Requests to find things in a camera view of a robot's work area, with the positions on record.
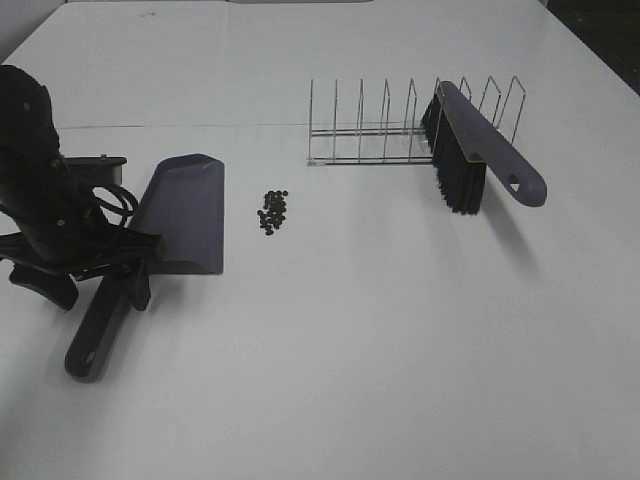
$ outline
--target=dustpan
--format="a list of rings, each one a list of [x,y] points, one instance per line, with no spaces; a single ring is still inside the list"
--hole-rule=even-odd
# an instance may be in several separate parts
[[[146,298],[150,274],[221,274],[224,243],[224,164],[202,154],[169,158],[156,168],[129,228],[162,237],[157,260],[140,263],[125,277],[105,275],[65,358],[76,380],[103,372],[118,329],[135,298]],[[133,289],[132,299],[124,291]]]

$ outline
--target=metal frame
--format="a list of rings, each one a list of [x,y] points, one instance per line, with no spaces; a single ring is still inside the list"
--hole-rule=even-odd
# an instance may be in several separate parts
[[[511,144],[515,140],[516,132],[518,130],[518,126],[520,124],[520,118],[522,115],[522,110],[524,107],[524,101],[526,98],[526,90],[523,87],[520,79],[514,75],[511,78],[511,83],[509,85],[509,90],[507,92],[507,96],[502,104],[502,111],[498,118],[498,122],[496,124],[496,117],[498,114],[498,110],[500,108],[500,102],[502,100],[502,90],[498,86],[497,82],[493,78],[493,76],[489,76],[485,83],[484,89],[482,91],[482,96],[480,103],[478,105],[478,110],[482,112],[482,107],[485,102],[485,98],[487,95],[487,91],[490,86],[492,86],[497,94],[498,98],[495,104],[495,107],[492,109],[491,114],[491,124],[495,126],[497,130],[499,130],[500,124],[502,123],[502,119],[504,117],[504,113],[507,107],[507,103],[511,98],[511,91],[513,89],[513,84],[517,83],[519,88],[522,91],[522,100],[520,102],[520,107],[518,110],[518,117],[516,119],[516,123],[513,130],[513,135],[511,137]],[[433,93],[435,95],[438,85],[440,84],[440,78],[436,79],[436,84],[433,89]],[[460,80],[459,88],[462,91],[463,87],[467,92],[467,98],[469,101],[473,98],[473,92],[467,81],[466,77],[462,77]],[[312,166],[325,165],[325,166],[348,166],[348,165],[430,165],[432,163],[432,155],[424,155],[424,154],[415,154],[415,143],[416,136],[420,138],[420,142],[424,143],[424,131],[422,126],[418,123],[416,126],[416,113],[418,107],[418,93],[416,91],[416,85],[413,78],[409,81],[409,90],[406,98],[405,105],[405,114],[404,120],[402,122],[390,122],[389,115],[391,110],[391,88],[389,85],[389,80],[385,79],[384,88],[382,92],[382,108],[380,110],[380,122],[369,124],[370,127],[365,127],[364,122],[364,80],[360,79],[360,88],[359,88],[359,97],[358,97],[358,108],[356,112],[356,122],[355,126],[347,127],[347,128],[338,128],[338,103],[339,103],[339,95],[338,95],[338,80],[336,79],[334,82],[334,98],[333,98],[333,121],[330,128],[326,126],[314,126],[313,123],[313,94],[314,94],[314,81],[311,79],[311,88],[309,93],[309,152],[308,152],[308,164]],[[440,127],[440,118],[438,118],[438,129],[436,130],[436,135],[434,139],[434,148],[438,142],[438,132]],[[391,155],[389,156],[387,153],[387,144],[389,137],[405,137],[407,139],[408,147],[406,150],[406,154],[403,155]],[[315,138],[331,138],[331,152],[325,154],[323,156],[314,155],[313,152],[313,139]],[[354,152],[350,155],[344,155],[338,152],[337,140],[340,137],[352,137],[357,138],[357,147],[354,147]],[[383,139],[382,142],[382,151],[379,155],[362,155],[362,138],[363,137],[379,137]]]

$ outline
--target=dustpan handle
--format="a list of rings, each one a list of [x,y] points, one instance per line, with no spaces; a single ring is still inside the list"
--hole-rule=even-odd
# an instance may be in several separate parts
[[[101,375],[109,352],[131,301],[118,280],[105,275],[65,357],[65,370],[80,382],[93,382]]]
[[[484,162],[518,202],[544,205],[547,185],[542,176],[451,82],[440,82],[438,95],[447,120],[469,162]]]

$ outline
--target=hanging hole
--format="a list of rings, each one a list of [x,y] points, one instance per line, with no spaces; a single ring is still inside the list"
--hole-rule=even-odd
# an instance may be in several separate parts
[[[511,188],[513,188],[516,192],[518,191],[518,189],[520,188],[520,180],[518,180],[518,177],[516,177],[515,175],[509,175],[509,185],[511,185]]]

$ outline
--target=pile of seeds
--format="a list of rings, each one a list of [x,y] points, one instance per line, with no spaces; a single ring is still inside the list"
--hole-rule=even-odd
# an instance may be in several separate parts
[[[287,211],[287,202],[284,197],[288,196],[286,190],[274,192],[269,190],[264,195],[264,205],[262,210],[258,210],[260,217],[260,228],[265,230],[266,235],[273,235],[273,230],[280,230],[282,222],[286,219],[284,212]]]

